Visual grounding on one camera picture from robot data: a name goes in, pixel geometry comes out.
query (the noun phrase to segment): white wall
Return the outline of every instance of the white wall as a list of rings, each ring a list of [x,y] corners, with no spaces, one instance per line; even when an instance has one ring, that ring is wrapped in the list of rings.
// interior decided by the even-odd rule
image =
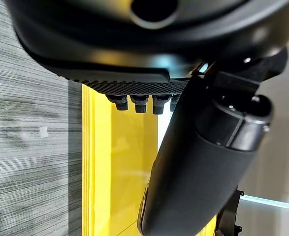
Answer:
[[[258,92],[273,101],[275,117],[239,189],[247,195],[289,203],[289,62],[285,73],[262,83]]]
[[[289,236],[289,209],[241,200],[236,224],[239,236]]]

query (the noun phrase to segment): white speck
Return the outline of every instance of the white speck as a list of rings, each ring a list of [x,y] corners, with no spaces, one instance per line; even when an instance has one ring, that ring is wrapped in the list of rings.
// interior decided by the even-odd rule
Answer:
[[[269,132],[270,131],[270,127],[268,125],[265,125],[263,127],[264,132]]]
[[[251,58],[246,58],[245,60],[244,60],[244,63],[249,63],[249,62],[251,62]]]
[[[260,102],[260,98],[257,96],[252,97],[253,102]]]
[[[39,127],[40,138],[47,138],[48,137],[48,130],[46,126]]]
[[[208,67],[209,67],[209,64],[208,64],[208,63],[205,63],[205,64],[199,69],[199,72],[204,74],[204,73],[207,71]]]

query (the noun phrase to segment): yellow wall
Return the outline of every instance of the yellow wall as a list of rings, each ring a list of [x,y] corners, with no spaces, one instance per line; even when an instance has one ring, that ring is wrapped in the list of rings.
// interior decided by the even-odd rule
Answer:
[[[83,235],[139,235],[140,202],[157,154],[157,116],[117,111],[83,86]]]

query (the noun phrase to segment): striped carpet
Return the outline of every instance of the striped carpet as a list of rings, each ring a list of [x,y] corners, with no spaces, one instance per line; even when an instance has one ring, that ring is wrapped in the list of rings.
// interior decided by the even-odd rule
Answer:
[[[0,1],[0,236],[81,235],[81,85],[18,44]]]

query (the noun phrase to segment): yellow panel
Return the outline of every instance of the yellow panel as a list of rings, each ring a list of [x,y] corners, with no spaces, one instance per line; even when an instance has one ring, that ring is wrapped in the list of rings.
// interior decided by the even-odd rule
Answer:
[[[138,236],[140,202],[157,154],[157,116],[117,111],[107,98],[82,87],[84,236]]]
[[[196,236],[214,236],[216,224],[217,216],[213,217],[206,227],[204,227]]]

